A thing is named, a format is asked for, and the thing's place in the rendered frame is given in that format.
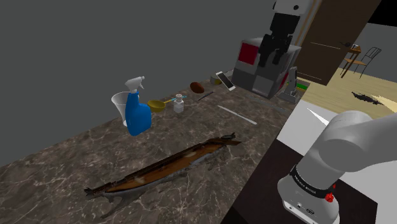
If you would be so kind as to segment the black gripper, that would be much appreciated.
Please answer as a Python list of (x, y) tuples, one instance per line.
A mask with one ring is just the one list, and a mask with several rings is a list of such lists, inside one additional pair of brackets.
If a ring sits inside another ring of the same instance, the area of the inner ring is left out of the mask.
[(281, 57), (288, 51), (291, 40), (300, 16), (275, 13), (272, 19), (270, 30), (271, 35), (264, 35), (258, 53), (260, 59), (258, 65), (265, 67), (268, 56), (274, 51), (274, 41), (277, 41), (277, 48), (272, 63), (278, 65)]

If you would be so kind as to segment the grey and red coffee machine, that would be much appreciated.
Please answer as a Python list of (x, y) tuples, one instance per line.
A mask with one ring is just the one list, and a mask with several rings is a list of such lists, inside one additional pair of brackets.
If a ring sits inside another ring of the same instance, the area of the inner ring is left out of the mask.
[(241, 41), (231, 82), (240, 88), (271, 99), (283, 87), (289, 70), (293, 67), (302, 48), (290, 45), (278, 64), (273, 63), (275, 52), (272, 52), (267, 58), (265, 67), (260, 67), (258, 65), (260, 61), (258, 50), (261, 41), (261, 38)]

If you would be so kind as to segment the grey upright holder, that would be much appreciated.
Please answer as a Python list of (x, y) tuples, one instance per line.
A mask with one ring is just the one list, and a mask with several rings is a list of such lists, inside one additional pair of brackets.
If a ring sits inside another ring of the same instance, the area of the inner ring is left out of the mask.
[(286, 88), (278, 95), (278, 98), (296, 104), (299, 100), (299, 93), (296, 89), (297, 67), (290, 68), (288, 73), (288, 84)]

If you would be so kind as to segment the white smartphone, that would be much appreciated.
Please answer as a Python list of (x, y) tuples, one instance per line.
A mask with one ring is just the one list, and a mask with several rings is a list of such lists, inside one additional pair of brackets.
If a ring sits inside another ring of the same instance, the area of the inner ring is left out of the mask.
[(216, 76), (224, 84), (224, 86), (226, 86), (226, 88), (229, 91), (232, 91), (235, 89), (235, 85), (228, 79), (228, 77), (226, 76), (226, 74), (224, 72), (220, 71), (220, 72), (216, 73)]

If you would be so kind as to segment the brown door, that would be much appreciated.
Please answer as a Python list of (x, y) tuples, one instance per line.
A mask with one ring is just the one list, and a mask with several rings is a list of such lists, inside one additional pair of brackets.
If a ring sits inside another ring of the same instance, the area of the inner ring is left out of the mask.
[(321, 0), (296, 58), (297, 76), (327, 85), (381, 0)]

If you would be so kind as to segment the long white stick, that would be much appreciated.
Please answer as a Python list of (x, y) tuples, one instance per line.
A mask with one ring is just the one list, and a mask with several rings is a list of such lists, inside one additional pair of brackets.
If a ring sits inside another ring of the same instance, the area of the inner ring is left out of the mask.
[(238, 116), (239, 118), (242, 118), (242, 119), (244, 119), (245, 121), (247, 121), (247, 122), (249, 122), (249, 123), (252, 123), (253, 125), (257, 125), (257, 122), (255, 122), (255, 121), (253, 121), (253, 120), (250, 120), (250, 119), (246, 118), (245, 116), (242, 116), (242, 115), (240, 115), (240, 114), (238, 114), (238, 113), (236, 113), (236, 112), (234, 112), (234, 111), (232, 111), (232, 110), (230, 110), (230, 109), (228, 109), (228, 108), (225, 108), (225, 107), (220, 106), (220, 105), (217, 105), (217, 107), (219, 107), (219, 108), (221, 108), (221, 109), (223, 109), (223, 110), (225, 110), (225, 111), (227, 111), (227, 112), (229, 112), (229, 113), (231, 113), (231, 114), (233, 114), (233, 115), (235, 115), (235, 116)]

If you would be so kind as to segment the small wooden table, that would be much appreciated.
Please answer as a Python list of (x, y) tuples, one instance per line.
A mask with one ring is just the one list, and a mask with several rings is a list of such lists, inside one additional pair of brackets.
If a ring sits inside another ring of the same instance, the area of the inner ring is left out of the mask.
[(359, 45), (353, 45), (348, 50), (348, 53), (350, 53), (351, 56), (348, 59), (347, 58), (344, 59), (346, 61), (346, 64), (343, 67), (342, 72), (340, 73), (341, 78), (343, 78), (345, 76), (345, 74), (347, 73), (347, 71), (353, 64), (357, 64), (357, 65), (363, 64), (362, 62), (357, 61), (358, 55), (361, 53), (361, 47)]

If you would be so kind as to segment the small white shaker bottle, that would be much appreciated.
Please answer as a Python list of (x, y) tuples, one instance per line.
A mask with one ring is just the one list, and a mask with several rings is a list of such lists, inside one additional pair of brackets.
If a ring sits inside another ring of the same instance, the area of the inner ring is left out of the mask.
[(176, 94), (176, 98), (174, 100), (174, 111), (176, 113), (181, 113), (184, 110), (184, 101), (182, 94)]

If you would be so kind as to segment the yellow measuring scoop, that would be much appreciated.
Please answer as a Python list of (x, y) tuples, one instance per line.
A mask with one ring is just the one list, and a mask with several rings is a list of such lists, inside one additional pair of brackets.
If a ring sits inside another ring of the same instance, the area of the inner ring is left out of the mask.
[(164, 110), (165, 105), (168, 102), (175, 101), (176, 98), (169, 99), (168, 101), (158, 101), (158, 100), (150, 100), (147, 105), (150, 107), (151, 111), (154, 113), (159, 113)]

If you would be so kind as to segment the dark robot stand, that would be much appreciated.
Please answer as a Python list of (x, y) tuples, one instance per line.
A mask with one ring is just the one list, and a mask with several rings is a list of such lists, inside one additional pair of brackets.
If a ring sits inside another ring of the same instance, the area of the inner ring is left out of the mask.
[[(305, 224), (285, 210), (277, 182), (302, 155), (275, 139), (220, 224)], [(334, 192), (340, 224), (375, 224), (377, 203), (342, 180)]]

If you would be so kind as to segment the blue spray bottle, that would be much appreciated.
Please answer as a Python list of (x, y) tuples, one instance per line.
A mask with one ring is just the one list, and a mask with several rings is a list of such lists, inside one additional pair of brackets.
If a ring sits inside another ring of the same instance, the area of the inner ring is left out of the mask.
[(130, 90), (125, 108), (125, 120), (131, 136), (138, 136), (151, 127), (151, 109), (147, 104), (139, 102), (139, 91), (137, 89), (139, 87), (144, 88), (142, 86), (143, 80), (144, 77), (139, 76), (125, 82)]

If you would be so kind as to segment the long brown driftwood piece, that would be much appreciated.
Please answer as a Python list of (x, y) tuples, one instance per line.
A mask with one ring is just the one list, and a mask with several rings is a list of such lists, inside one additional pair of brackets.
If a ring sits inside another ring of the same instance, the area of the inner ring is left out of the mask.
[(181, 178), (197, 166), (208, 164), (208, 169), (213, 169), (225, 159), (225, 150), (229, 146), (238, 144), (240, 142), (235, 140), (234, 133), (211, 138), (135, 171), (121, 180), (109, 182), (94, 189), (86, 188), (84, 192), (88, 200), (105, 197), (112, 203), (114, 198), (121, 198), (117, 206), (101, 216), (104, 219), (124, 207), (125, 200), (137, 200), (148, 190)]

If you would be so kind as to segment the clear plastic cup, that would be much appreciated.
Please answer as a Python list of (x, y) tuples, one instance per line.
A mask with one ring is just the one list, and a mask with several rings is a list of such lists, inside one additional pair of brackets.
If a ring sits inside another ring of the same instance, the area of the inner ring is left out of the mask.
[(118, 111), (122, 116), (123, 125), (127, 126), (126, 117), (125, 117), (125, 110), (127, 105), (129, 92), (119, 92), (112, 96), (111, 101), (116, 106)]

